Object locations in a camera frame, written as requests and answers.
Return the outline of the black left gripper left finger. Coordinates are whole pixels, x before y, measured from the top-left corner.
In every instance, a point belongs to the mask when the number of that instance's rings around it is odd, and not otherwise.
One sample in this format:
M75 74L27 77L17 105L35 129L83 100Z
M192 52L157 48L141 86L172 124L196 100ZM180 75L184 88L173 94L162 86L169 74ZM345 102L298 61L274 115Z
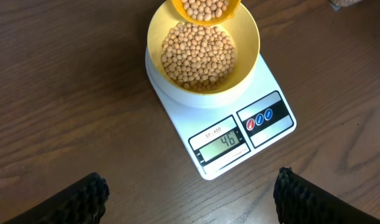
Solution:
M109 187L93 172L7 224L99 224L106 212Z

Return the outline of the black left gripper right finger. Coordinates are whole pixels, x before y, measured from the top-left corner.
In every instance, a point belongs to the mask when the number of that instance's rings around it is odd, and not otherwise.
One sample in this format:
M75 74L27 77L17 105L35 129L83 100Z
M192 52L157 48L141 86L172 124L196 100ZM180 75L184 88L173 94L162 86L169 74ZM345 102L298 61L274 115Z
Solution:
M380 224L377 219L302 178L279 169L273 198L283 224Z

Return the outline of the soybeans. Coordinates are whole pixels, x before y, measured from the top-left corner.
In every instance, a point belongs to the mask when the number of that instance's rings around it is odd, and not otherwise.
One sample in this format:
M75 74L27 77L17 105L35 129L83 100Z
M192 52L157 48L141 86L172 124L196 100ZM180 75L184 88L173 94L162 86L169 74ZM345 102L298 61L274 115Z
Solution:
M162 43L160 61L178 86L198 92L215 90L233 73L236 49L217 26L179 22Z
M229 0L180 0L186 15L197 21L221 18L230 5Z

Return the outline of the yellow bowl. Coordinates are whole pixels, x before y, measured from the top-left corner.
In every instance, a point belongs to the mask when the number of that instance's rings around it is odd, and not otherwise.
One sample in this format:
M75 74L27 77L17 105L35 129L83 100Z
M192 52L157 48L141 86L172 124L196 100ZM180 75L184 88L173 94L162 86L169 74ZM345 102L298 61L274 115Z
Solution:
M185 19L176 11L173 1L166 1L156 10L149 24L147 33L147 49L150 60L156 69L156 77L166 81L168 85L179 89L181 92L186 90L174 83L165 72L160 58L162 56L162 41L167 35L168 29L183 22ZM250 85L254 76L260 51L260 36L256 22L251 13L240 4L232 16L218 24L223 31L233 38L233 46L239 52L233 74L215 90L201 91L201 95L219 95L232 93L235 90L243 90Z

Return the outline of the yellow measuring scoop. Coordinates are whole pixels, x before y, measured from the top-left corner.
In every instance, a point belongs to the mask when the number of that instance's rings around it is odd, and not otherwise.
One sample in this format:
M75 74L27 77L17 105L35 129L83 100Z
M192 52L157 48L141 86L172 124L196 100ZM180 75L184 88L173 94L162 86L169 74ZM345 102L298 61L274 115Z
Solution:
M196 19L192 19L183 8L183 2L181 0L170 0L173 4L175 10L181 15L183 19L187 22L191 22L200 26L214 26L218 25L227 19L231 19L234 17L234 14L237 8L241 5L241 0L232 0L229 2L228 8L225 12L222 13L221 17L212 18L210 21L198 21Z

